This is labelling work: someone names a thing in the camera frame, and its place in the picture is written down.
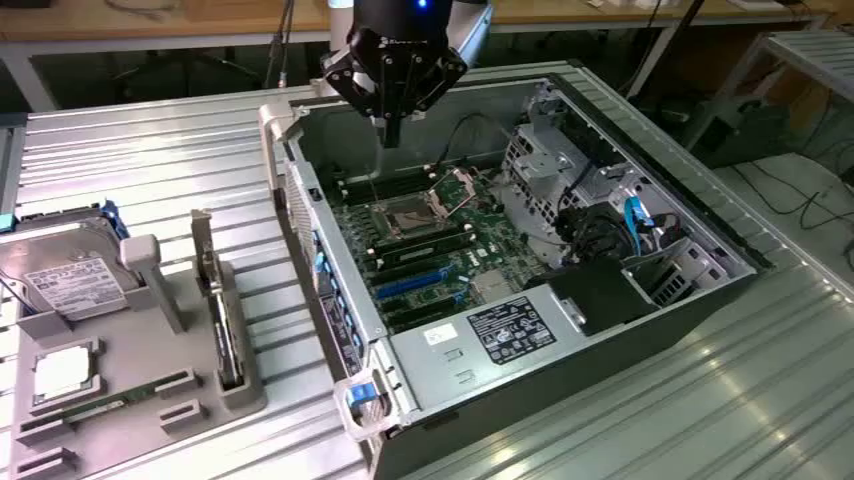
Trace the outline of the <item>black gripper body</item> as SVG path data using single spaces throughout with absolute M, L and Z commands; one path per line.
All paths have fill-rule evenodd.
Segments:
M 354 2 L 350 53 L 368 75 L 426 75 L 450 51 L 451 1 Z

